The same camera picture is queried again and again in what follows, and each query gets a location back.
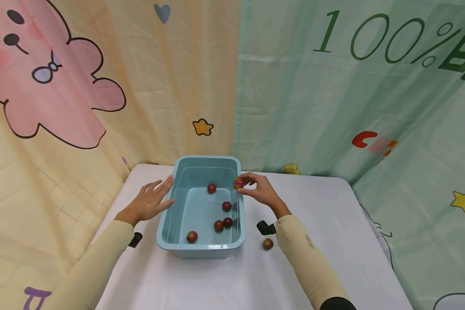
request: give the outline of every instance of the white table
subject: white table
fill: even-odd
[[[172,173],[172,166],[139,164],[129,175],[93,241],[140,187]],[[350,186],[336,177],[265,174],[307,227],[358,310],[412,310]],[[246,239],[226,259],[184,260],[160,249],[158,219],[141,222],[142,240],[115,265],[97,310],[311,309],[287,259],[263,251],[256,224],[272,211],[245,196]]]

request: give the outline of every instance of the plastic tub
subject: plastic tub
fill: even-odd
[[[161,214],[157,243],[181,258],[226,258],[245,241],[245,206],[243,196],[233,183],[241,173],[241,164],[230,156],[183,156],[174,166],[174,185],[165,199],[176,201]],[[207,192],[214,183],[217,191]],[[232,203],[229,212],[222,203]],[[232,218],[231,228],[214,230],[214,222]],[[198,233],[194,244],[187,242],[190,231]]]

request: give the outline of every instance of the bow tie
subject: bow tie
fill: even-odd
[[[59,71],[59,68],[62,67],[60,60],[55,56],[52,51],[52,61],[50,61],[46,66],[41,66],[33,70],[31,75],[33,79],[41,84],[47,84],[52,82],[53,73]]]

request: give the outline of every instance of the human hand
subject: human hand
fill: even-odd
[[[155,186],[160,183],[162,183],[162,180],[142,186],[138,195],[124,210],[119,212],[115,219],[129,223],[134,227],[138,222],[154,218],[154,216],[169,208],[174,203],[174,199],[162,203],[161,201],[171,189],[174,178],[169,176],[164,183],[155,189]]]
[[[245,184],[256,184],[257,186],[255,189],[237,189],[236,192],[253,197],[259,203],[269,206],[278,219],[282,216],[291,214],[288,206],[279,198],[279,195],[277,195],[274,187],[272,187],[266,176],[259,176],[255,173],[248,172],[243,173],[238,178],[245,181]]]

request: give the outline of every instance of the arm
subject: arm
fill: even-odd
[[[174,200],[160,203],[174,182],[169,176],[141,187],[135,199],[112,221],[98,240],[67,274],[65,280],[45,300],[44,310],[93,310],[96,308],[115,264],[134,237],[134,226],[169,208]]]
[[[42,309],[95,309],[115,264],[133,237],[131,224],[112,221],[74,265],[52,296],[45,300]]]
[[[301,287],[315,310],[355,310],[347,300],[346,291],[324,254],[315,247],[307,230],[279,198],[265,176],[245,173],[239,176],[255,189],[238,189],[238,193],[253,197],[269,206],[277,217],[274,223],[282,253],[293,267]]]
[[[320,310],[354,310],[336,272],[311,242],[300,220],[286,215],[274,225],[277,243],[292,265],[312,307]]]

